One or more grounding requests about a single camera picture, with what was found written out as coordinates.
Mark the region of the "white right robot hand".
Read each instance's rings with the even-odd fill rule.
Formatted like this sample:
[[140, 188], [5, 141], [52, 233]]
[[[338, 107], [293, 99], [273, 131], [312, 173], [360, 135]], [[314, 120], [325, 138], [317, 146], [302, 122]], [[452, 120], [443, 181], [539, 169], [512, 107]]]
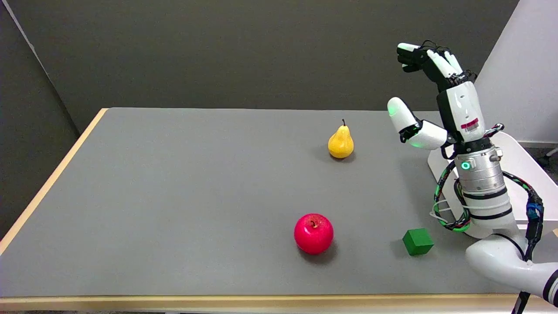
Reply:
[[476, 73], [462, 69], [450, 48], [425, 40], [422, 44], [401, 42], [397, 60], [405, 73], [423, 71], [436, 84], [441, 126], [418, 119], [401, 98], [387, 103], [389, 117], [401, 143], [424, 150], [473, 142], [484, 137], [486, 125], [474, 86]]

